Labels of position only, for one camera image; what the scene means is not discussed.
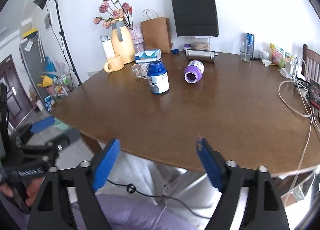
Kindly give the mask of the blue labelled plastic jar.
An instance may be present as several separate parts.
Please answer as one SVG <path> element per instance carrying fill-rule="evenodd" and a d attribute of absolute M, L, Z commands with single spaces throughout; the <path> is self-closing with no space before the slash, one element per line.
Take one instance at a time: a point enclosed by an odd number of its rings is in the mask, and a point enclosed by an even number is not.
<path fill-rule="evenodd" d="M 160 60 L 149 62 L 147 76 L 153 94 L 163 94 L 169 90 L 168 72 Z"/>

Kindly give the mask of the grey refrigerator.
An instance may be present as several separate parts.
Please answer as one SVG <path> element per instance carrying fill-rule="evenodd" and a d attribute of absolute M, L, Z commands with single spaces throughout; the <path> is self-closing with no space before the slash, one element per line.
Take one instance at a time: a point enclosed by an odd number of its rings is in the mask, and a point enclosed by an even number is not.
<path fill-rule="evenodd" d="M 46 55 L 42 47 L 42 41 L 38 33 L 33 38 L 25 38 L 19 45 L 22 63 L 26 69 L 29 80 L 42 103 L 49 93 L 45 88 L 37 86 L 42 84 L 46 74 Z"/>

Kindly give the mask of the yellow ceramic mug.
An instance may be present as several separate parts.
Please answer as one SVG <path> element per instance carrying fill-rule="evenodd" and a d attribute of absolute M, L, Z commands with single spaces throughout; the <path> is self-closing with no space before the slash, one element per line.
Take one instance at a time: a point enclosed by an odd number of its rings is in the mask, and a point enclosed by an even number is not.
<path fill-rule="evenodd" d="M 124 68 L 124 63 L 120 55 L 108 58 L 104 65 L 104 71 L 106 73 L 112 73 Z"/>

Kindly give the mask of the white tumbler bottle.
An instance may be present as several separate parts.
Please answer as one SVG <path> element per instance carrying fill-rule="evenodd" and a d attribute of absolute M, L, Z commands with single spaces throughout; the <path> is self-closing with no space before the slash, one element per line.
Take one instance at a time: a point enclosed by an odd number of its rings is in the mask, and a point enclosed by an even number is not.
<path fill-rule="evenodd" d="M 112 46 L 112 41 L 111 41 L 110 36 L 105 35 L 105 34 L 101 35 L 100 40 L 101 40 L 101 43 L 102 43 L 102 46 L 104 49 L 106 59 L 114 57 L 114 49 Z"/>

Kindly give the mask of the yellow thermos jug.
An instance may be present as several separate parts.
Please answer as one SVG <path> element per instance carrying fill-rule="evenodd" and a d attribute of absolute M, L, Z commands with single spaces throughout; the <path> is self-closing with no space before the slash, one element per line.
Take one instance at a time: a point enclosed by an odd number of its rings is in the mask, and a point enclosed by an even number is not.
<path fill-rule="evenodd" d="M 131 34 L 125 26 L 123 19 L 111 21 L 111 43 L 115 55 L 120 55 L 123 64 L 135 61 L 135 47 L 132 42 Z"/>

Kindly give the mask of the white power strip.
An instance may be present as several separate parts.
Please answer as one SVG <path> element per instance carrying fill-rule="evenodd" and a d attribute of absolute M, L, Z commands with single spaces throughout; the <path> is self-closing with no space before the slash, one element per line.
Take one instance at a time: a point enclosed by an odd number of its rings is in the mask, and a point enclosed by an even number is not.
<path fill-rule="evenodd" d="M 280 68 L 280 74 L 285 78 L 292 79 L 293 77 L 306 80 L 306 77 L 302 74 L 304 67 L 304 60 L 302 58 L 294 58 L 290 62 L 286 62 L 285 67 Z"/>

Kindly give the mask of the wooden chair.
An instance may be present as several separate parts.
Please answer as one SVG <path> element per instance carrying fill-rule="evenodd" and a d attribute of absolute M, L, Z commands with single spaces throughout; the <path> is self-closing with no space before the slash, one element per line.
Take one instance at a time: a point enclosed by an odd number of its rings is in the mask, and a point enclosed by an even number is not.
<path fill-rule="evenodd" d="M 312 81 L 319 84 L 320 80 L 320 55 L 309 49 L 306 44 L 303 44 L 303 60 L 304 66 L 302 74 L 306 78 L 306 81 L 311 83 Z"/>

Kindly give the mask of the colourful snack bag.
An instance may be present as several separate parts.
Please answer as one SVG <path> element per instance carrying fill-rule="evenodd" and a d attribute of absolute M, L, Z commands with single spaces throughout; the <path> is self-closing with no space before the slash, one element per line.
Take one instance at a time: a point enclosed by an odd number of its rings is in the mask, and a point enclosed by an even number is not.
<path fill-rule="evenodd" d="M 291 63 L 294 59 L 294 56 L 290 53 L 283 50 L 281 47 L 278 47 L 275 44 L 270 43 L 271 57 L 270 61 L 273 65 L 278 66 L 279 68 L 285 68 L 287 63 Z"/>

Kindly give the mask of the pink artificial flowers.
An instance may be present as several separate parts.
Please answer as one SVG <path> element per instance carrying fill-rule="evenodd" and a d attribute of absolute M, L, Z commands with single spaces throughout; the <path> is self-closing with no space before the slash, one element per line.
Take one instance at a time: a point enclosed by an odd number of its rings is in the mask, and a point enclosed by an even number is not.
<path fill-rule="evenodd" d="M 120 19 L 125 27 L 133 26 L 133 7 L 127 3 L 121 3 L 119 0 L 102 0 L 98 11 L 99 16 L 93 18 L 93 24 L 101 24 L 103 28 L 111 28 L 111 21 Z"/>

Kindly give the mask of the brown paper bag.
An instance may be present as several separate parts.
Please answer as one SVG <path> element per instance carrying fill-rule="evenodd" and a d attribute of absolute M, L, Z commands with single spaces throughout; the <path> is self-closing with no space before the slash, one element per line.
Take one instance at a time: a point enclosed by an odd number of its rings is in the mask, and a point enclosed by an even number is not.
<path fill-rule="evenodd" d="M 162 53 L 170 53 L 172 47 L 169 18 L 159 17 L 157 12 L 143 10 L 144 21 L 140 23 L 146 50 L 160 49 Z"/>

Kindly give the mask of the small blue lid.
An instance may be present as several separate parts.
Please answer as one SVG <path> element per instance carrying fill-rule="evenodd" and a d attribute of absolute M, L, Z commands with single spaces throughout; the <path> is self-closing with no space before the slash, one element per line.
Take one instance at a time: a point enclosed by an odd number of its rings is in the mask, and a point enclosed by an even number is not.
<path fill-rule="evenodd" d="M 172 54 L 178 54 L 178 53 L 179 53 L 179 49 L 172 49 L 172 50 L 171 50 L 171 53 L 172 53 Z"/>

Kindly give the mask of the steel thermos bottle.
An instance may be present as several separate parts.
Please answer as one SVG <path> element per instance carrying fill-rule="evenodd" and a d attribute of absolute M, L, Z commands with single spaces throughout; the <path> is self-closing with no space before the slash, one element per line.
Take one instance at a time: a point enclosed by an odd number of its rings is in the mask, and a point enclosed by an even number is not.
<path fill-rule="evenodd" d="M 199 60 L 205 63 L 215 63 L 218 53 L 206 50 L 187 50 L 185 56 L 188 60 Z"/>

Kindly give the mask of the small purple white jar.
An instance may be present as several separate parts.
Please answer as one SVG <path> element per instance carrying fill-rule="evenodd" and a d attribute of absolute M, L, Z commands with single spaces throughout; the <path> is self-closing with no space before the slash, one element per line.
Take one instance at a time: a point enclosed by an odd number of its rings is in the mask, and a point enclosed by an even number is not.
<path fill-rule="evenodd" d="M 192 49 L 192 45 L 191 44 L 184 44 L 183 45 L 183 51 L 187 51 L 187 50 L 191 50 Z"/>

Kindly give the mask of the blue drink can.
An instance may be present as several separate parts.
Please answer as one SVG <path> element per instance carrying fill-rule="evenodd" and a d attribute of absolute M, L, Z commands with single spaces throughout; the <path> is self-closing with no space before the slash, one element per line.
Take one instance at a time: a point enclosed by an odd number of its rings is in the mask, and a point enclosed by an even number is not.
<path fill-rule="evenodd" d="M 245 34 L 246 39 L 246 54 L 249 56 L 250 59 L 253 59 L 253 53 L 254 53 L 254 35 L 251 33 Z"/>

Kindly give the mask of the clear grain container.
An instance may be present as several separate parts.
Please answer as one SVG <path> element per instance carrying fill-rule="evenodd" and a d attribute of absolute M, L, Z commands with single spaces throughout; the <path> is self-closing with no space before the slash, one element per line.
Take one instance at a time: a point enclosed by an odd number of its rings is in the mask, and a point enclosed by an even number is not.
<path fill-rule="evenodd" d="M 194 49 L 209 51 L 210 50 L 210 37 L 195 36 Z"/>

